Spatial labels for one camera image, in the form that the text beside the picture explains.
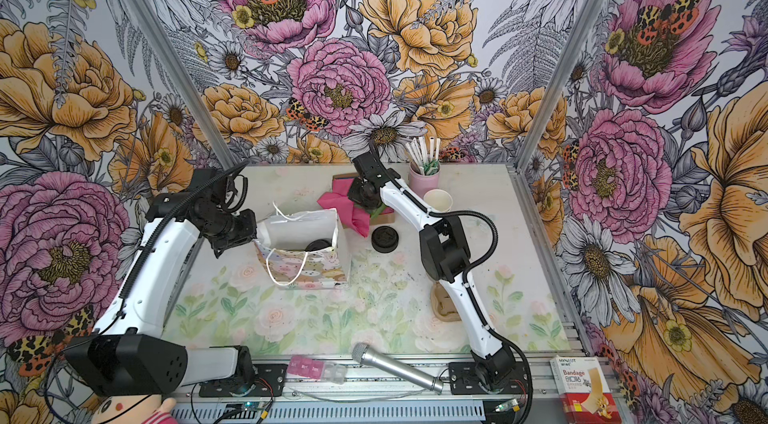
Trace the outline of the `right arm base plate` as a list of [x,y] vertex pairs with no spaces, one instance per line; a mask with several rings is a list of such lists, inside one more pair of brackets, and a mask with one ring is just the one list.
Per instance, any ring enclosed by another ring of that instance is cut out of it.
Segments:
[[521,364],[506,377],[493,377],[475,362],[453,361],[448,364],[448,371],[453,395],[520,395],[531,390],[528,374]]

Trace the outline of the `black plastic cup lid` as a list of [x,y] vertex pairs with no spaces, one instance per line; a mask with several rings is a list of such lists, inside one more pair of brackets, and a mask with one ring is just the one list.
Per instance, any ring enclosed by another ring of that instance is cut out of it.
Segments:
[[329,248],[332,246],[332,241],[329,239],[316,239],[312,242],[310,242],[306,247],[306,252],[315,252],[315,251],[321,251],[323,249]]

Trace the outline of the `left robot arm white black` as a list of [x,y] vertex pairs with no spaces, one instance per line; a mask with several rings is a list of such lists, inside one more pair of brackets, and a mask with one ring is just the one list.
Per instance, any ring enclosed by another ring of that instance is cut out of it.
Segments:
[[254,383],[247,347],[188,349],[162,337],[202,245],[220,257],[256,236],[255,214],[243,206],[247,186],[235,183],[245,166],[195,170],[188,188],[151,200],[117,295],[92,334],[61,353],[97,396],[169,395],[206,382],[246,391]]

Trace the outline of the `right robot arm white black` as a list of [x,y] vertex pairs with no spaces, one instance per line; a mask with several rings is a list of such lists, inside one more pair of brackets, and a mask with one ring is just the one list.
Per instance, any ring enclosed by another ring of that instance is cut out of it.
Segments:
[[[499,234],[488,216],[472,210],[437,211],[411,190],[394,169],[386,167],[377,152],[353,158],[358,176],[350,199],[364,206],[383,204],[393,209],[417,231],[421,262],[426,273],[447,291],[468,335],[475,373],[484,389],[500,392],[510,383],[533,391],[529,361],[522,349],[494,328],[477,292],[472,272],[496,251]],[[485,222],[491,234],[488,249],[473,260],[462,218]]]

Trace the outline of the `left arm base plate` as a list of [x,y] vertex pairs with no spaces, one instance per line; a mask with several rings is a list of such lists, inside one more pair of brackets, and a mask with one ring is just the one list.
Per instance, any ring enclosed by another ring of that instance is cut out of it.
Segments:
[[286,380],[286,364],[255,363],[254,380],[245,384],[238,377],[203,382],[199,395],[204,398],[280,397]]

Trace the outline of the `brown pulp cup carrier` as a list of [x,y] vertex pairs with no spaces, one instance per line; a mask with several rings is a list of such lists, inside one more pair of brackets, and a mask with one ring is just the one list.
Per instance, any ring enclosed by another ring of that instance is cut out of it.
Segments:
[[434,316],[442,322],[458,322],[461,317],[445,288],[435,282],[430,291],[430,305]]

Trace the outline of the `white paper gift bag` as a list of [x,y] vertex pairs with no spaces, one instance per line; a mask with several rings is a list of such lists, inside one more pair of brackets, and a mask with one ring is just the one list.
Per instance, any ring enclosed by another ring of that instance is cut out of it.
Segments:
[[[306,252],[316,239],[332,246]],[[259,260],[272,282],[282,288],[331,289],[351,277],[351,257],[346,235],[334,208],[285,214],[279,208],[257,224],[254,239]]]

